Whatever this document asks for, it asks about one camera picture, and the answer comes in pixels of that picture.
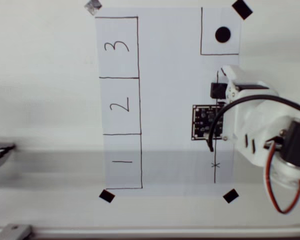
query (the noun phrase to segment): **tape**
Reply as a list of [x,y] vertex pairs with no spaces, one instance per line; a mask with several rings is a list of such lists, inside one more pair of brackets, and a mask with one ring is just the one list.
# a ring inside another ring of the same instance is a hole
[[223,196],[223,198],[226,200],[228,204],[231,203],[233,200],[235,200],[237,197],[239,197],[239,194],[235,189],[232,189],[231,191],[229,191],[227,194]]
[[248,7],[248,5],[243,0],[237,0],[232,5],[232,7],[242,17],[243,20],[245,20],[253,13],[252,10]]
[[84,8],[87,9],[92,16],[96,15],[101,7],[102,4],[99,0],[90,0],[86,5],[84,5]]
[[103,190],[99,196],[99,198],[107,201],[108,203],[111,203],[112,200],[115,198],[116,195],[112,194],[111,192],[107,191],[107,190]]

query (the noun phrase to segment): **numbered box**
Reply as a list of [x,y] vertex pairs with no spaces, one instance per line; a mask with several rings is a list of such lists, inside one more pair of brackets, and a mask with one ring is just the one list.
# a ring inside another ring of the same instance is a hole
[[140,133],[138,79],[101,79],[104,134]]
[[97,17],[95,21],[99,76],[138,78],[137,17]]
[[201,8],[201,54],[238,55],[241,22],[233,8]]
[[104,136],[105,183],[108,189],[142,187],[140,137]]

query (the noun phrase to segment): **black circle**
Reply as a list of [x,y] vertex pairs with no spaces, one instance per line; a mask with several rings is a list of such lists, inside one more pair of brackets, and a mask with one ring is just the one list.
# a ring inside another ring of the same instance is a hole
[[219,27],[215,32],[215,39],[219,43],[226,43],[231,37],[231,32],[226,26]]

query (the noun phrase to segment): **black circuit board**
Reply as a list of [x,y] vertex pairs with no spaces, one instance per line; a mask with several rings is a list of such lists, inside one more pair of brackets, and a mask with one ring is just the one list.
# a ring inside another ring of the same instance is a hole
[[[191,140],[207,140],[209,130],[222,105],[193,105]],[[216,124],[214,140],[222,139],[223,116]]]

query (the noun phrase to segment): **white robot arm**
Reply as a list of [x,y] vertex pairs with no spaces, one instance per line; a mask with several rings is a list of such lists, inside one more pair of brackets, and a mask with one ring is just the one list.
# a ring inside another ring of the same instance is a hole
[[[223,116],[222,139],[252,164],[264,167],[264,184],[275,208],[287,214],[300,196],[300,105],[278,96],[263,81],[250,80],[238,66],[227,65],[226,104],[209,129],[208,146],[213,151],[214,129]],[[271,181],[296,189],[292,204],[280,209]]]

